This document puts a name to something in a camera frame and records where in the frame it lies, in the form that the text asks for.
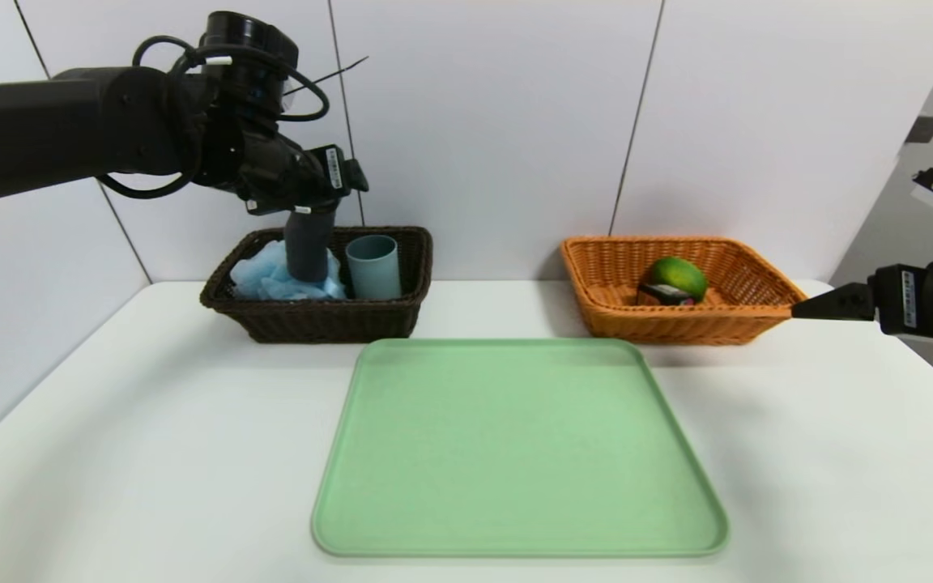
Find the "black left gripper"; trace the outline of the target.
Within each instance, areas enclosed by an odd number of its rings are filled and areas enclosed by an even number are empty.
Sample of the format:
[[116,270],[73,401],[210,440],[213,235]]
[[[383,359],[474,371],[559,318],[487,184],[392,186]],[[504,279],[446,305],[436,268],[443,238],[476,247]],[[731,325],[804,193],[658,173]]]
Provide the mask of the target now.
[[355,189],[369,192],[370,185],[360,162],[344,158],[337,145],[304,149],[286,144],[288,166],[275,188],[278,206],[300,214],[329,214]]

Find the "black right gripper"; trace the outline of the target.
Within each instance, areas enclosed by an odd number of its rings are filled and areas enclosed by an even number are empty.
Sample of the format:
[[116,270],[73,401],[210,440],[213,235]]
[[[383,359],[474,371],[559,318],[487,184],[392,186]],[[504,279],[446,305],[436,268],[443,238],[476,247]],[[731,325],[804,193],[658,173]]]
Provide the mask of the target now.
[[874,321],[884,334],[933,340],[933,262],[896,263],[866,282],[850,282],[791,307],[796,320]]

